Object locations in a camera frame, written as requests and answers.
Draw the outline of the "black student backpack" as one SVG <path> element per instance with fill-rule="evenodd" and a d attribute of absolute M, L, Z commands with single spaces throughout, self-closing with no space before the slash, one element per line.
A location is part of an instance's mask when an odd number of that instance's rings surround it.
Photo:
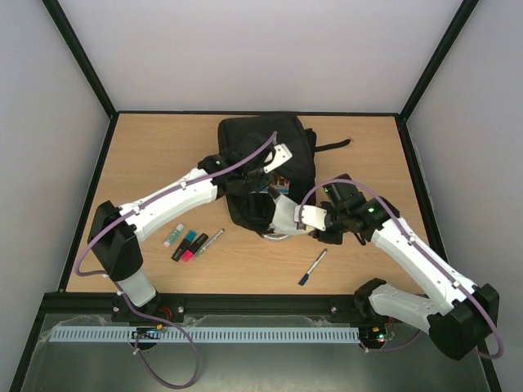
<path fill-rule="evenodd" d="M 217 129 L 219 154 L 229 165 L 268 146 L 226 174 L 226 202 L 234 224 L 262 237 L 311 235 L 293 220 L 297 205 L 315 185 L 315 155 L 348 146 L 351 139 L 318 145 L 316 133 L 296 115 L 228 118 Z"/>

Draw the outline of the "dog picture book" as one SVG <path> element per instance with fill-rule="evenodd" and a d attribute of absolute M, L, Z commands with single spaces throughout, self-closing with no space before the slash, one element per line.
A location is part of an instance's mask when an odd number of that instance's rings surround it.
<path fill-rule="evenodd" d="M 276 191 L 278 191 L 281 194 L 288 195 L 289 194 L 289 188 L 290 188 L 290 181 L 286 178 L 275 175 L 274 173 L 271 173 L 266 177 L 267 180 L 270 180 L 270 183 L 266 184 L 266 187 L 260 190 L 261 194 L 268 194 L 269 188 L 273 188 Z"/>

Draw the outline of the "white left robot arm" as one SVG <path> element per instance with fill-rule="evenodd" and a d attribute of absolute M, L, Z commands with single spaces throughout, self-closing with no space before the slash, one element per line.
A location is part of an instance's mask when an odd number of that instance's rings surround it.
<path fill-rule="evenodd" d="M 276 135 L 261 142 L 245 139 L 237 148 L 205 157 L 181 179 L 134 202 L 98 206 L 88 236 L 106 275 L 136 307 L 150 303 L 157 291 L 146 275 L 141 243 L 168 222 L 227 194 L 264 189 L 292 153 Z"/>

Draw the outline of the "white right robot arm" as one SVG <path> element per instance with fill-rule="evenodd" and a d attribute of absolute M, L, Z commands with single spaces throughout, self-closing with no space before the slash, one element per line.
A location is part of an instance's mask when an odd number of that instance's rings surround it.
<path fill-rule="evenodd" d="M 358 314 L 368 320 L 391 316 L 427 334 L 436 348 L 460 360 L 478 351 L 488 336 L 498 344 L 492 359 L 504 353 L 497 328 L 499 295 L 459 273 L 426 245 L 401 213 L 368 186 L 342 175 L 317 185 L 330 201 L 313 226 L 335 234 L 353 233 L 390 256 L 423 290 L 417 296 L 379 279 L 366 284 L 356 300 Z"/>

